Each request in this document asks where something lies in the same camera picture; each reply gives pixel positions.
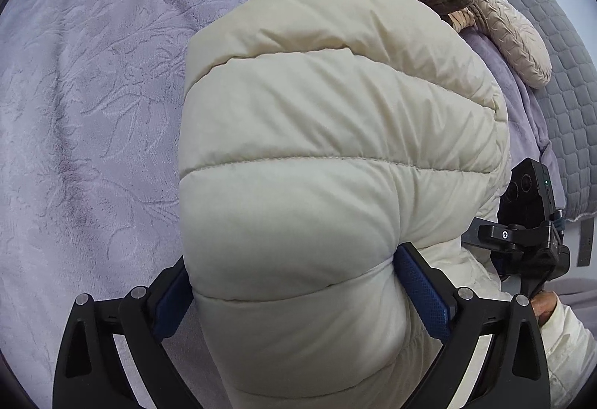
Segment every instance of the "white sleeve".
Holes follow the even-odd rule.
[[[556,309],[541,328],[547,356],[551,407],[561,409],[576,397],[597,365],[597,342],[569,306]]]

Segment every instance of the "beige cushion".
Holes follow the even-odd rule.
[[[523,82],[545,86],[551,79],[551,61],[539,32],[508,0],[475,0],[482,15],[477,25],[493,40]]]

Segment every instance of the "puffer jacket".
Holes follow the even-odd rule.
[[[249,0],[191,39],[184,94],[184,262],[236,409],[401,406],[440,348],[393,273],[401,242],[510,298],[459,238],[509,181],[504,99],[431,9]],[[594,345],[565,316],[546,347],[556,407],[590,365],[565,352]]]

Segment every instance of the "embossed leaf pattern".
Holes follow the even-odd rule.
[[[186,45],[245,1],[11,0],[0,16],[0,349],[40,409],[75,296],[123,296],[180,256]],[[229,407],[193,309],[179,332],[165,345],[190,388]]]

